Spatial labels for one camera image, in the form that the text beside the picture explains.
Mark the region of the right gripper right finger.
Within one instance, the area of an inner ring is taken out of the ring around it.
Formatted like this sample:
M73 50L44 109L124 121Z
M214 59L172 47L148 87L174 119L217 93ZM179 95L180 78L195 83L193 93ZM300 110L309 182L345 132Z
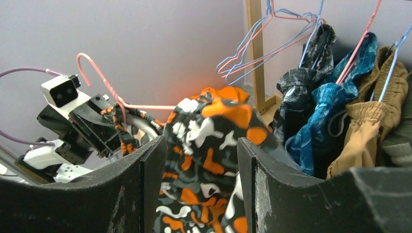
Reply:
M328 180L272 158L246 138L237 145L251 233L409 233L412 170L351 168Z

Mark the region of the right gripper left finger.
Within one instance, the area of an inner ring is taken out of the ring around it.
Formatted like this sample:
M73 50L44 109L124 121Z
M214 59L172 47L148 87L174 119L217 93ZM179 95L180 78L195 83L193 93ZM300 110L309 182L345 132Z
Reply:
M69 183L0 182L3 233L150 233L166 160L164 137Z

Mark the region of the orange camouflage shorts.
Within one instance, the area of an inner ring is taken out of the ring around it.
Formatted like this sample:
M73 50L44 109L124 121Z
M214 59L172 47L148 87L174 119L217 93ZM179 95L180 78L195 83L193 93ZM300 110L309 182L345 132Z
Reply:
M158 196L155 233L245 233L247 218L238 166L237 142L247 138L264 149L277 147L272 131L250 106L246 88L204 89L180 101L166 123L147 112L110 106L101 111L129 155L149 141L141 119L167 142Z

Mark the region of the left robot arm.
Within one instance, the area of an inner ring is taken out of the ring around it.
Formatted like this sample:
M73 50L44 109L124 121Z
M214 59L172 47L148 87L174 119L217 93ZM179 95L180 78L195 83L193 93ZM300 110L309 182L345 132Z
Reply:
M75 100L61 107L48 100L37 121L57 134L58 138L47 140L40 137L35 142L29 142L1 132L1 137L29 147L19 157L1 148L5 154L1 160L9 162L8 168L16 170L22 179L48 184L67 183L91 172L92 169L84 164L92 155L102 159L95 169L118 159L119 136L112 129L111 120L100 115L110 106L108 99L107 95L90 97L80 93Z

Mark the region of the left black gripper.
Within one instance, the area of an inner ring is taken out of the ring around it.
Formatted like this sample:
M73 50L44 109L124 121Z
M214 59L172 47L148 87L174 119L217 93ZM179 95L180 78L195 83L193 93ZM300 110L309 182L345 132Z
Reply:
M64 141L59 149L64 158L88 158L93 150L101 158L109 157L120 149L113 121L101 115L109 106L107 98L96 95L74 108L69 119L65 119L47 105L38 114L37 121Z

